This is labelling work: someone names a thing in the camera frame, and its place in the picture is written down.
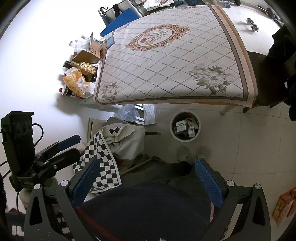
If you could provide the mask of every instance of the plastic bag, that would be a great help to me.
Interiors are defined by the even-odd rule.
[[[115,114],[115,117],[118,117],[124,121],[135,121],[136,116],[140,117],[137,109],[133,104],[126,104],[122,106]]]
[[[85,81],[81,70],[75,67],[65,72],[63,80],[70,90],[83,98],[90,97],[94,94],[96,84]]]
[[[80,41],[77,41],[75,46],[75,52],[78,54],[81,50],[89,51],[89,37],[85,37],[85,39],[81,38]]]

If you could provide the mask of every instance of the white wall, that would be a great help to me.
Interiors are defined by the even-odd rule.
[[[15,17],[0,40],[0,119],[10,111],[32,111],[34,123],[44,129],[36,146],[42,150],[55,141],[78,134],[86,140],[89,118],[107,119],[113,113],[77,105],[77,100],[61,96],[63,63],[74,49],[71,40],[94,33],[100,38],[105,25],[98,8],[115,0],[31,0]],[[36,142],[41,131],[34,128]],[[0,145],[0,163],[6,161]],[[0,168],[2,175],[8,164]],[[70,179],[71,168],[57,174],[58,181]],[[16,193],[9,178],[4,180],[9,208],[15,207]]]

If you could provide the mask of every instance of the wooden chair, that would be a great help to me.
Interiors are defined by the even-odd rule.
[[[283,73],[282,66],[266,55],[248,52],[254,74],[256,77],[258,95],[252,106],[270,106],[270,108],[285,101],[289,97],[289,92],[285,86],[286,74]],[[245,107],[246,113],[251,108]]]

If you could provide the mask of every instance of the floral tablecloth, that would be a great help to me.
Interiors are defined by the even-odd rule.
[[[256,80],[247,51],[220,7],[165,10],[112,33],[94,101],[251,107]]]

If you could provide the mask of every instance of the cable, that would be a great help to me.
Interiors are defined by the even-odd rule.
[[[17,212],[19,213],[19,216],[20,216],[21,220],[22,220],[23,222],[25,222],[25,221],[23,220],[21,214],[20,214],[19,209],[18,209],[18,196],[19,196],[19,193],[20,193],[20,192],[18,191],[18,192],[17,192],[17,200],[16,200],[16,203],[17,203]]]
[[[42,137],[43,137],[43,135],[44,135],[44,131],[43,131],[42,126],[39,125],[38,123],[34,123],[34,124],[32,124],[32,126],[39,126],[39,127],[41,128],[41,131],[42,131],[42,135],[41,135],[41,137],[40,137],[39,140],[34,144],[34,147],[35,147],[35,146],[39,143],[39,141],[41,141],[41,139],[42,139]]]
[[[11,170],[9,170],[7,173],[5,173],[2,178],[4,179],[10,172],[11,172]]]
[[[5,163],[7,163],[7,162],[8,162],[8,161],[5,161],[5,162],[1,163],[0,166],[3,166],[3,165],[4,165]]]

